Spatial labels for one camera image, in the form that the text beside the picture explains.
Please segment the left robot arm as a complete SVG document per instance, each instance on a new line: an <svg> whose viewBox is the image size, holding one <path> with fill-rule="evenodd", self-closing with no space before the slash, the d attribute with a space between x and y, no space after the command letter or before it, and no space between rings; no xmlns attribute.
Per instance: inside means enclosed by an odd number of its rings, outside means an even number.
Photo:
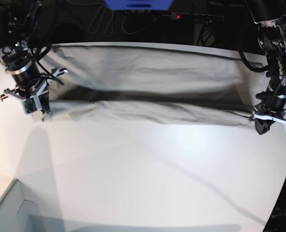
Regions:
<svg viewBox="0 0 286 232"><path fill-rule="evenodd" d="M258 43L265 52L267 65L252 66L243 52L243 63L253 72L265 72L270 79L266 91L258 93L259 104L253 107L250 118L258 134L270 130L273 123L280 123L286 133L286 8L281 0L247 0L253 22L258 28Z"/></svg>

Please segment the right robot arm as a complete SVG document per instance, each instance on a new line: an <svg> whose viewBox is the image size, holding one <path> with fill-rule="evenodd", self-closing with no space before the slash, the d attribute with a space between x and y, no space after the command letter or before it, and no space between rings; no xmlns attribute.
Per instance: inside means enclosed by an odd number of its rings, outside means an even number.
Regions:
<svg viewBox="0 0 286 232"><path fill-rule="evenodd" d="M0 39L0 65L14 82L13 89L5 89L0 100L18 100L25 114L50 113L49 84L63 84L59 76L67 73L66 68L48 71L40 60L50 51L51 44L44 43L33 48L33 39L43 2L33 0L19 17L11 16L8 22L7 39Z"/></svg>

